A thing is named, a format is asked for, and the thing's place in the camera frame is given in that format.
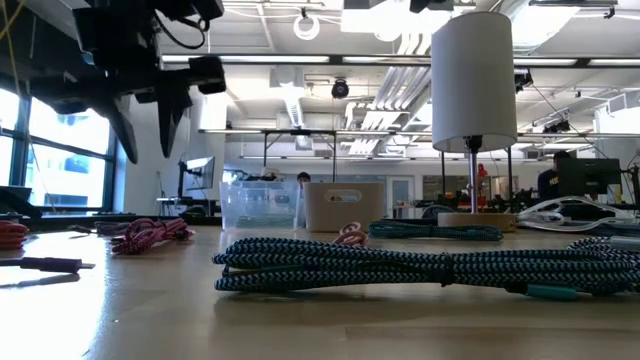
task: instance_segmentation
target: person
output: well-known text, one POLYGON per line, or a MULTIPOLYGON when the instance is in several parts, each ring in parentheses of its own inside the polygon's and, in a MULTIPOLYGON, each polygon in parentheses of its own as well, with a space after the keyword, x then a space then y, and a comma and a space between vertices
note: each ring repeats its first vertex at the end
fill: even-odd
POLYGON ((302 184, 306 182, 311 182, 311 176, 309 176, 309 174, 303 171, 300 174, 298 174, 298 184, 300 184, 301 189, 302 189, 302 184))
POLYGON ((560 159, 570 158, 568 152, 562 150, 553 154, 553 168, 538 175, 538 196, 541 200, 550 200, 560 197, 558 187, 558 162, 560 159))

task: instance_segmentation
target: lamp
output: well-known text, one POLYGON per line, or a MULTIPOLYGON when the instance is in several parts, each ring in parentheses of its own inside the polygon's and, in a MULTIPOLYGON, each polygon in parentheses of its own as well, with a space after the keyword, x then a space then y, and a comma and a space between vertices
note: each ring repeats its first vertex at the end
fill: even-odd
POLYGON ((478 151, 505 149, 517 141, 512 48, 511 21, 500 13, 465 14, 433 35, 433 147, 468 153, 471 180, 471 214, 440 214, 445 215, 438 216, 442 226, 515 229, 513 216, 478 214, 476 181, 478 151))

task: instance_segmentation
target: teal cable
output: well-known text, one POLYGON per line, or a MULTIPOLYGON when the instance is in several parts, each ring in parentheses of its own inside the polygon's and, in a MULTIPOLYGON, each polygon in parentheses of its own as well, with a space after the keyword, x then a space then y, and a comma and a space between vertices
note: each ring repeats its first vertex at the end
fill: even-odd
POLYGON ((489 225, 434 226, 416 225, 397 221, 376 221, 369 225, 369 235, 375 238, 447 238, 477 241, 500 241, 502 232, 489 225))
POLYGON ((640 254, 586 239, 567 250, 502 250, 459 254, 397 252, 283 238, 240 240, 214 264, 225 265, 215 288, 282 292, 330 286, 438 283, 503 288, 556 300, 578 293, 640 292, 640 254), (597 247, 599 251, 589 250, 597 247))

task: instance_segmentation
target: pink braided cable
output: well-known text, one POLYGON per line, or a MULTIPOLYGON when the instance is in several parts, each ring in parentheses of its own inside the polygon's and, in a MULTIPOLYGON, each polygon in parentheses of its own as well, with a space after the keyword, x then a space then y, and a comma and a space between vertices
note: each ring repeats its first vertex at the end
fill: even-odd
POLYGON ((369 237, 362 232, 362 225, 359 222, 350 222, 340 229, 340 235, 333 240, 332 244, 351 245, 351 246, 367 246, 369 237))
POLYGON ((112 240, 111 249, 116 254, 140 254, 153 245, 166 240, 188 240, 194 232, 178 218, 167 223, 151 219, 138 219, 127 227, 124 235, 112 240))

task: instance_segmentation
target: desk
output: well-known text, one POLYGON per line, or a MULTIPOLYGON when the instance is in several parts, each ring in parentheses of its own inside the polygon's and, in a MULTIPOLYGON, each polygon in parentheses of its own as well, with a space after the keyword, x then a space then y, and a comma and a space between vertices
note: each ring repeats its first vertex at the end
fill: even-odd
MULTIPOLYGON (((562 303, 430 284, 349 286, 289 297, 217 292, 213 282, 221 267, 211 264, 211 254, 258 233, 196 231, 192 244, 167 244, 137 257, 113 257, 105 240, 93 236, 39 235, 26 245, 26 255, 82 257, 97 265, 77 282, 44 286, 26 281, 47 273, 0 268, 0 358, 585 360, 636 359, 640 350, 640 297, 633 296, 562 303)), ((373 244, 459 252, 558 249, 577 238, 520 231, 500 244, 373 244)), ((58 280, 73 280, 63 277, 58 280)))

